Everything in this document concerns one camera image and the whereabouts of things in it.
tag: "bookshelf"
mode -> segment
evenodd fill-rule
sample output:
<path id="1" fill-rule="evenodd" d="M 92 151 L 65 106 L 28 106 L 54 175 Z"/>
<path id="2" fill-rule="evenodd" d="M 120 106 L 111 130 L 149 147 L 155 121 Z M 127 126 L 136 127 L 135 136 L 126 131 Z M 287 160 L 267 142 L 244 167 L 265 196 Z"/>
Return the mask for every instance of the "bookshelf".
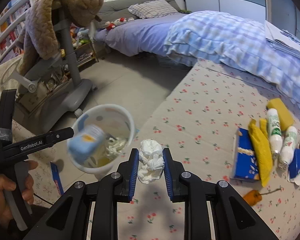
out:
<path id="1" fill-rule="evenodd" d="M 30 6 L 31 6 L 30 0 L 19 0 L 0 17 L 0 44 L 4 40 L 9 41 L 9 43 L 5 43 L 5 42 L 3 43 L 4 48 L 0 48 L 0 62 L 15 47 L 16 45 L 15 39 L 17 38 L 17 36 L 15 37 L 15 35 L 13 35 L 14 39 L 12 39 L 11 32 L 13 33 L 16 33 L 16 31 L 18 33 L 21 32 L 21 29 L 24 25 L 23 21 L 26 18 L 27 7 Z M 6 24 L 5 29 L 1 31 L 2 25 L 5 24 Z"/>

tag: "finger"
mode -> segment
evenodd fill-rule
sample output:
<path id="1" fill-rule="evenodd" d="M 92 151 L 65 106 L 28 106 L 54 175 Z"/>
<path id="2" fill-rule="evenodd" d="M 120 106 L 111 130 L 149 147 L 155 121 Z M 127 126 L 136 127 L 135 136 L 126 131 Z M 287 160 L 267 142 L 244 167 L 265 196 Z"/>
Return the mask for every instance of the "finger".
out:
<path id="1" fill-rule="evenodd" d="M 31 189 L 28 189 L 28 188 L 26 188 L 23 192 L 22 192 L 22 198 L 24 199 L 24 200 L 29 200 L 29 199 L 31 199 L 32 197 L 33 197 L 33 189 L 31 188 Z"/>
<path id="2" fill-rule="evenodd" d="M 36 161 L 33 160 L 29 160 L 27 161 L 27 163 L 29 164 L 29 170 L 34 170 L 39 165 Z"/>
<path id="3" fill-rule="evenodd" d="M 11 179 L 8 179 L 6 175 L 0 174 L 0 192 L 4 189 L 13 191 L 16 189 L 16 184 Z"/>
<path id="4" fill-rule="evenodd" d="M 29 205 L 32 205 L 33 202 L 34 202 L 34 197 L 33 197 L 33 196 L 32 196 L 32 198 L 30 198 L 30 199 L 27 200 L 27 203 L 28 203 Z"/>
<path id="5" fill-rule="evenodd" d="M 31 189 L 33 187 L 33 184 L 34 184 L 34 180 L 33 180 L 32 176 L 30 174 L 28 174 L 28 177 L 26 177 L 26 180 L 25 180 L 26 188 Z"/>

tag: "hello kitty plush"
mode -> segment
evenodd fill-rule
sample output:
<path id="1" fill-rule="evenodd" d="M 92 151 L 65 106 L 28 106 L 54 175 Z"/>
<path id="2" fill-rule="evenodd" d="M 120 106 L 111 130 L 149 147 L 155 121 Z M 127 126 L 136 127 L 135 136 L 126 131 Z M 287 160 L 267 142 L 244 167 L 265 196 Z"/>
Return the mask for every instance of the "hello kitty plush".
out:
<path id="1" fill-rule="evenodd" d="M 113 22 L 106 22 L 105 23 L 105 26 L 106 26 L 106 29 L 109 31 L 109 30 L 112 30 L 113 28 L 115 28 L 115 25 Z"/>
<path id="2" fill-rule="evenodd" d="M 127 19 L 126 18 L 116 19 L 113 23 L 117 27 L 117 26 L 127 23 Z"/>

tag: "cable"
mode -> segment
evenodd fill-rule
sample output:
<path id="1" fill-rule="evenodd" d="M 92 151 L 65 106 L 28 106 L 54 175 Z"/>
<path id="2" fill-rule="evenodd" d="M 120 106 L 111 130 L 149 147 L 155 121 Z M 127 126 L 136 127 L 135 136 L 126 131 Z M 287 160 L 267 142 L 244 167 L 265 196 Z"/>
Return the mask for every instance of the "cable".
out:
<path id="1" fill-rule="evenodd" d="M 43 200 L 44 202 L 47 202 L 47 203 L 50 204 L 51 206 L 53 205 L 53 204 L 50 203 L 49 201 L 46 201 L 46 200 L 43 199 L 42 197 L 39 197 L 36 193 L 34 193 L 34 195 L 35 195 L 37 198 L 40 198 L 41 200 Z"/>
<path id="2" fill-rule="evenodd" d="M 275 190 L 273 190 L 273 191 L 270 191 L 270 192 L 267 192 L 267 193 L 260 194 L 260 195 L 267 195 L 267 194 L 276 192 L 276 191 L 278 191 L 278 190 L 281 190 L 281 187 L 280 187 L 280 188 L 277 188 L 277 189 L 275 189 Z"/>

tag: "white bottle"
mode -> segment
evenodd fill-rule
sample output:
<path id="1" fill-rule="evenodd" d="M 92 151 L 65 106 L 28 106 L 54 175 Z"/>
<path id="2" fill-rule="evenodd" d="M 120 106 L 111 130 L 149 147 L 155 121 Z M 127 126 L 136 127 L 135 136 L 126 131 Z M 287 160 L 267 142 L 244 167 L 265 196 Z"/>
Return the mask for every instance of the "white bottle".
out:
<path id="1" fill-rule="evenodd" d="M 282 148 L 280 121 L 277 110 L 270 108 L 267 112 L 267 119 L 269 143 L 272 158 L 275 159 L 280 155 L 280 150 Z"/>
<path id="2" fill-rule="evenodd" d="M 280 153 L 278 167 L 285 171 L 293 160 L 294 149 L 297 144 L 298 131 L 294 126 L 288 127 L 283 141 L 283 147 Z"/>

